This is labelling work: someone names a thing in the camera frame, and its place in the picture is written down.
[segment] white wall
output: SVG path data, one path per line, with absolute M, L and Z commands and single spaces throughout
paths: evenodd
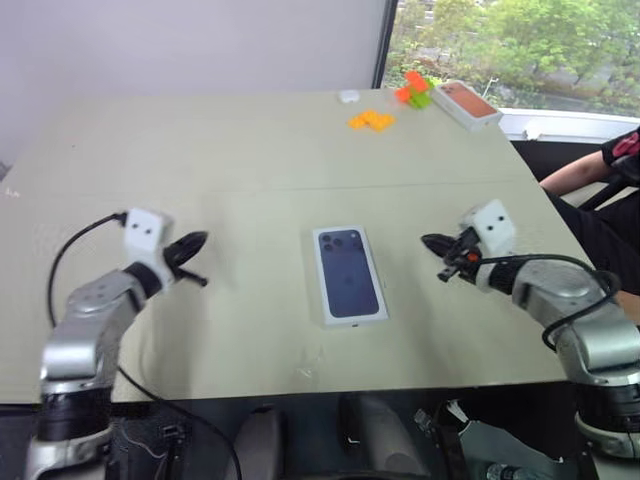
M 384 0 L 0 0 L 0 161 L 82 95 L 368 88 Z

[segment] black cable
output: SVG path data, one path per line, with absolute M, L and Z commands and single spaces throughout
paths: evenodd
M 54 309 L 53 309 L 53 284 L 54 284 L 56 272 L 58 270 L 58 265 L 60 264 L 60 261 L 62 260 L 62 257 L 64 256 L 66 251 L 69 249 L 69 247 L 71 247 L 71 245 L 73 245 L 83 235 L 89 233 L 90 231 L 92 231 L 92 230 L 98 228 L 99 226 L 104 225 L 105 223 L 108 223 L 108 222 L 110 222 L 112 220 L 117 220 L 117 221 L 120 222 L 121 225 L 124 226 L 124 224 L 126 222 L 126 218 L 127 218 L 127 213 L 126 212 L 113 213 L 113 214 L 108 215 L 108 216 L 106 216 L 104 218 L 101 218 L 100 220 L 92 223 L 91 225 L 86 226 L 85 228 L 80 230 L 78 233 L 73 235 L 69 240 L 67 240 L 67 242 L 62 246 L 60 251 L 58 251 L 58 253 L 56 254 L 56 257 L 55 257 L 55 259 L 53 261 L 53 264 L 51 265 L 51 270 L 49 272 L 49 279 L 47 281 L 47 311 L 48 311 L 48 314 L 49 314 L 49 322 L 51 323 L 51 326 L 53 328 L 55 328 L 56 325 L 57 325 L 56 316 L 55 316 L 55 312 L 54 312 Z M 213 423 L 211 423 L 206 418 L 201 417 L 199 415 L 196 415 L 195 413 L 192 413 L 189 410 L 187 410 L 185 408 L 182 408 L 179 405 L 176 405 L 173 402 L 160 397 L 159 395 L 151 393 L 149 390 L 147 390 L 142 385 L 140 385 L 138 382 L 136 382 L 124 370 L 124 368 L 122 368 L 119 365 L 118 365 L 118 372 L 120 372 L 120 374 L 131 385 L 133 385 L 133 387 L 138 389 L 143 395 L 146 395 L 147 397 L 149 397 L 154 402 L 156 402 L 156 403 L 158 403 L 158 404 L 160 404 L 160 405 L 162 405 L 162 406 L 164 406 L 166 408 L 169 408 L 170 410 L 173 410 L 173 411 L 179 413 L 180 415 L 188 418 L 191 421 L 200 423 L 201 425 L 203 425 L 206 428 L 208 428 L 209 431 L 211 431 L 211 433 L 213 433 L 214 435 L 219 437 L 222 440 L 222 443 L 224 444 L 225 448 L 228 450 L 229 455 L 231 456 L 231 460 L 233 462 L 233 466 L 234 466 L 235 471 L 236 471 L 237 480 L 242 480 L 242 471 L 240 469 L 240 459 L 238 458 L 238 454 L 237 454 L 235 448 L 233 447 L 233 443 L 231 442 L 231 440 L 229 440 L 229 438 L 218 427 L 216 427 Z
M 119 220 L 123 225 L 124 222 L 122 218 L 126 218 L 126 213 L 112 213 L 104 218 L 101 218 L 97 222 L 93 222 L 91 225 L 84 227 L 78 233 L 73 235 L 67 242 L 62 246 L 62 248 L 58 251 L 56 258 L 53 260 L 53 264 L 51 265 L 51 270 L 49 271 L 49 279 L 47 281 L 47 311 L 49 313 L 49 322 L 52 327 L 56 326 L 56 316 L 53 311 L 53 282 L 55 280 L 56 271 L 58 270 L 58 265 L 60 264 L 60 260 L 67 252 L 69 247 L 73 245 L 80 237 L 89 233 L 91 230 L 98 228 L 100 225 L 104 225 L 111 220 Z
M 556 254 L 529 254 L 529 255 L 512 255 L 507 257 L 495 257 L 495 258 L 486 258 L 478 261 L 479 265 L 488 265 L 494 263 L 507 263 L 512 261 L 524 261 L 528 262 L 531 260 L 559 260 L 567 263 L 572 263 L 577 265 L 586 271 L 604 290 L 605 295 L 597 302 L 589 305 L 582 310 L 579 310 L 571 315 L 568 315 L 560 320 L 556 320 L 555 322 L 548 325 L 544 331 L 542 332 L 542 342 L 554 352 L 556 351 L 556 346 L 551 342 L 550 337 L 553 332 L 555 332 L 560 327 L 564 327 L 579 318 L 584 317 L 585 315 L 590 314 L 591 312 L 596 311 L 600 307 L 602 307 L 605 303 L 609 302 L 613 296 L 620 291 L 620 280 L 616 275 L 611 272 L 607 272 L 604 270 L 594 270 L 587 263 L 582 260 L 578 260 L 577 258 L 569 257 L 568 255 L 556 255 Z
M 551 334 L 553 332 L 555 332 L 560 327 L 564 327 L 565 325 L 568 325 L 569 323 L 577 320 L 578 318 L 584 317 L 585 315 L 588 315 L 591 312 L 595 312 L 597 309 L 602 307 L 605 303 L 609 302 L 613 298 L 613 296 L 620 291 L 620 280 L 616 275 L 610 272 L 598 272 L 598 273 L 606 274 L 607 276 L 609 276 L 610 285 L 608 287 L 608 291 L 605 290 L 606 292 L 605 296 L 602 297 L 597 302 L 593 303 L 592 305 L 589 305 L 588 307 L 583 308 L 582 310 L 576 313 L 573 313 L 567 317 L 561 318 L 560 320 L 553 322 L 551 325 L 547 326 L 547 328 L 545 328 L 544 331 L 542 332 L 542 341 L 547 347 L 549 347 L 554 352 L 556 351 L 556 346 L 553 343 L 551 343 L 551 340 L 550 340 Z
M 127 372 L 125 372 L 125 370 L 120 366 L 118 367 L 118 372 L 120 372 L 120 374 L 124 378 L 126 378 L 131 385 L 133 385 L 135 388 L 140 390 L 140 392 L 142 392 L 144 395 L 149 397 L 154 402 L 159 403 L 160 405 L 179 413 L 180 415 L 188 418 L 189 420 L 192 420 L 194 422 L 197 422 L 205 426 L 206 428 L 209 429 L 211 433 L 213 433 L 214 435 L 217 435 L 222 440 L 222 443 L 224 443 L 225 448 L 229 451 L 229 455 L 231 455 L 231 461 L 233 462 L 233 467 L 236 470 L 236 478 L 238 480 L 242 480 L 242 471 L 240 469 L 240 459 L 238 458 L 236 449 L 233 447 L 233 443 L 231 442 L 231 440 L 229 440 L 229 438 L 224 433 L 222 433 L 222 431 L 218 427 L 216 427 L 213 423 L 211 423 L 206 418 L 196 415 L 195 413 L 192 413 L 189 410 L 182 408 L 181 406 L 176 405 L 175 403 L 169 400 L 166 400 L 154 393 L 151 393 L 149 390 L 147 390 L 138 382 L 136 382 L 133 378 L 131 378 L 131 376 Z

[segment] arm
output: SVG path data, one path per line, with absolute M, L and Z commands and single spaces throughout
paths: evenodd
M 593 152 L 562 167 L 540 182 L 545 190 L 564 195 L 606 178 L 611 168 L 604 162 L 602 151 Z

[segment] orange block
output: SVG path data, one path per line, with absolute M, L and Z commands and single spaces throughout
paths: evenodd
M 429 84 L 425 81 L 424 78 L 422 78 L 422 75 L 420 75 L 416 71 L 405 73 L 404 78 L 407 79 L 409 85 L 411 85 L 415 89 L 416 93 L 422 93 L 429 90 Z
M 396 90 L 396 98 L 402 103 L 407 103 L 409 98 L 411 98 L 411 92 L 409 91 L 409 87 L 402 87 Z
M 372 121 L 375 121 L 378 113 L 375 110 L 365 110 L 360 114 L 360 116 L 365 122 L 371 123 Z
M 349 126 L 351 128 L 354 128 L 354 129 L 362 128 L 367 124 L 367 122 L 365 122 L 364 118 L 362 118 L 362 115 L 358 115 L 356 117 L 353 117 L 347 123 L 349 124 Z
M 381 132 L 395 121 L 393 115 L 378 114 L 375 119 L 369 122 L 369 126 L 376 132 Z

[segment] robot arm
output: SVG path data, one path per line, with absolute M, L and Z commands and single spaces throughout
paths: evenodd
M 147 299 L 174 281 L 188 277 L 206 285 L 205 279 L 180 265 L 200 250 L 207 234 L 190 233 L 164 248 L 169 226 L 161 215 L 130 211 L 125 238 L 134 262 L 78 288 L 68 298 L 64 321 L 44 349 L 42 409 L 29 446 L 27 480 L 107 478 L 111 391 L 124 333 Z M 149 235 L 144 232 L 156 228 L 155 238 L 136 241 L 138 232 Z
M 438 277 L 446 282 L 459 274 L 483 291 L 510 295 L 545 329 L 558 325 L 550 339 L 577 384 L 578 428 L 604 453 L 640 458 L 640 331 L 613 299 L 602 301 L 602 285 L 583 268 L 540 256 L 483 261 L 513 248 L 515 228 L 499 201 L 471 211 L 461 227 L 457 238 L 422 237 L 445 262 Z M 574 321 L 556 323 L 599 301 Z

